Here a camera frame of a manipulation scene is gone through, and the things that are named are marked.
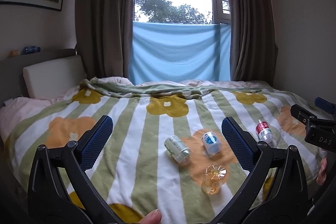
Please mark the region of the person's right hand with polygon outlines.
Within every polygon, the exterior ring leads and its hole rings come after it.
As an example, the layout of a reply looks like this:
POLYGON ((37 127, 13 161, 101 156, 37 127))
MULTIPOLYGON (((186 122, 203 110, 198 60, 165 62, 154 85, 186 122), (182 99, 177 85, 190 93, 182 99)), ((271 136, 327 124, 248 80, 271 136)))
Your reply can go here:
POLYGON ((327 157, 325 156, 322 160, 321 160, 321 166, 318 172, 318 176, 316 179, 316 183, 318 185, 323 185, 324 182, 326 181, 326 176, 327 176, 327 157))

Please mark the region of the person's left hand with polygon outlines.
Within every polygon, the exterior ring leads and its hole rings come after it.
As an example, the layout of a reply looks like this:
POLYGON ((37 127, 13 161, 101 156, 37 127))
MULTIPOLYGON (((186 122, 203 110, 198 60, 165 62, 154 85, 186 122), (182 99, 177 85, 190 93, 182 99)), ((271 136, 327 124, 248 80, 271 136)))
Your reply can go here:
POLYGON ((155 209, 151 211, 148 215, 146 215, 143 219, 141 219, 138 223, 140 224, 160 224, 162 220, 162 214, 159 209, 155 209))

